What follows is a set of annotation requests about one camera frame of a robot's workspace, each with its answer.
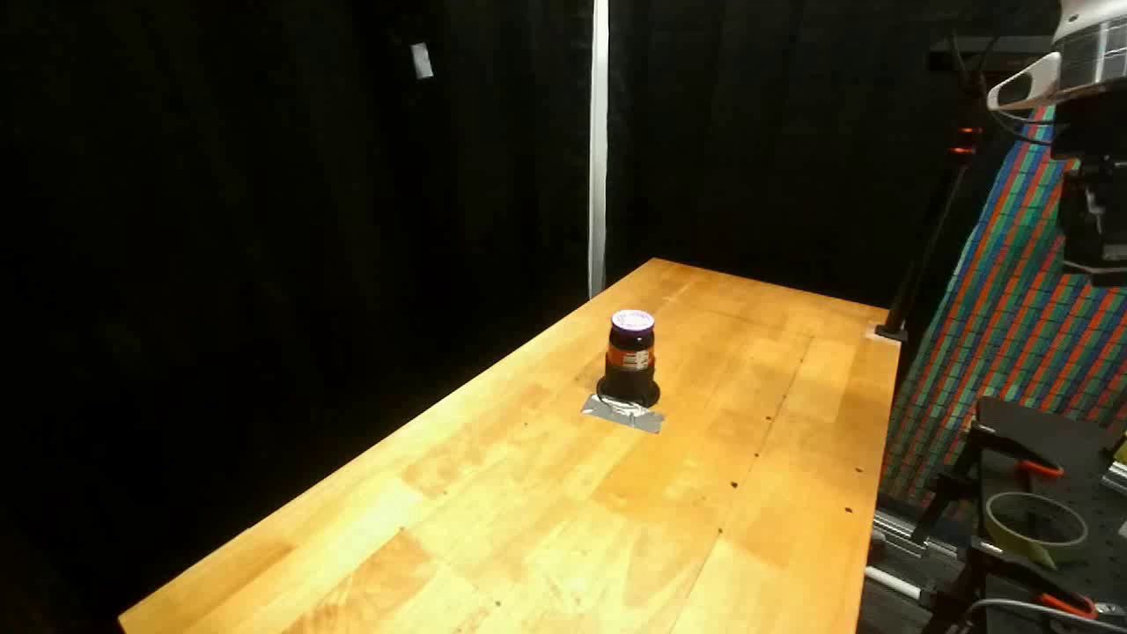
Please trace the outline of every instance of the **wooden tabletop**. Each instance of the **wooden tabletop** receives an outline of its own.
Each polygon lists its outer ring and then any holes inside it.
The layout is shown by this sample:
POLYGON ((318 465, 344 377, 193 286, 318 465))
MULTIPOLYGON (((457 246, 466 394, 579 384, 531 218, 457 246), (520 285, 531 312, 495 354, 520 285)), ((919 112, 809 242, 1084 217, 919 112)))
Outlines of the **wooden tabletop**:
POLYGON ((130 634, 853 632, 885 311, 654 259, 128 609, 130 634), (648 435, 580 414, 657 320, 648 435))

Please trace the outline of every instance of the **colorful patterned board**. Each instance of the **colorful patterned board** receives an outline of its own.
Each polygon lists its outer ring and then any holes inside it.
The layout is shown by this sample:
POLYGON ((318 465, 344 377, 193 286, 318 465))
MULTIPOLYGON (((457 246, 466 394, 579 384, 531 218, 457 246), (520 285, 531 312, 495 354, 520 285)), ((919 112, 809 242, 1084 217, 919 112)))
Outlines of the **colorful patterned board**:
MULTIPOLYGON (((1045 126, 1024 133, 1049 137, 1045 126)), ((1074 167, 1031 143, 1006 155, 893 407, 881 473, 891 498, 926 501, 979 395, 1110 428, 1109 439, 1127 423, 1127 288, 1061 269, 1058 185, 1074 167)))

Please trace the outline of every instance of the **wooden table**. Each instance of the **wooden table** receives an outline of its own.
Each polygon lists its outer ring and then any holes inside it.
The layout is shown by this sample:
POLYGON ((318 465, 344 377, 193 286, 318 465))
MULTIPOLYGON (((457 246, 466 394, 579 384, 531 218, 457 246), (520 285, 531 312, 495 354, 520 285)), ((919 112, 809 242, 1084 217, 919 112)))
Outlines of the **wooden table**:
POLYGON ((853 632, 882 309, 654 259, 121 616, 130 634, 853 632), (666 414, 579 413, 610 315, 666 414))

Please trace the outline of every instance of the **purple jar lid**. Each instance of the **purple jar lid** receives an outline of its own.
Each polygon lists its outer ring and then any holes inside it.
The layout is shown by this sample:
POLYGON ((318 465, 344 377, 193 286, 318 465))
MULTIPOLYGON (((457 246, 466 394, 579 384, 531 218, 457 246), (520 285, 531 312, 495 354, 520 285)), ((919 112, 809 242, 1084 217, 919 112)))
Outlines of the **purple jar lid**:
POLYGON ((640 333, 654 328, 654 315, 645 310, 619 310, 611 316, 611 324, 623 331, 640 333))

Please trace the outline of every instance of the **black curtain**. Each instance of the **black curtain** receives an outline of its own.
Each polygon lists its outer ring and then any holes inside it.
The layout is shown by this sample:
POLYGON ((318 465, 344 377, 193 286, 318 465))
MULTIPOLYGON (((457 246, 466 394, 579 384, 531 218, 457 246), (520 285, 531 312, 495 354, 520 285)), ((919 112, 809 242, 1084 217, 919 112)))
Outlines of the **black curtain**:
MULTIPOLYGON (((659 255, 888 305, 964 98, 951 72, 929 68, 929 48, 956 24, 983 35, 971 9, 612 2, 609 279, 659 255)), ((974 169, 996 168, 992 154, 974 169)), ((956 250, 980 204, 960 198, 956 250)), ((950 267, 938 266, 941 288, 950 267)))
POLYGON ((589 1, 2 23, 3 527, 99 623, 584 298, 589 1))

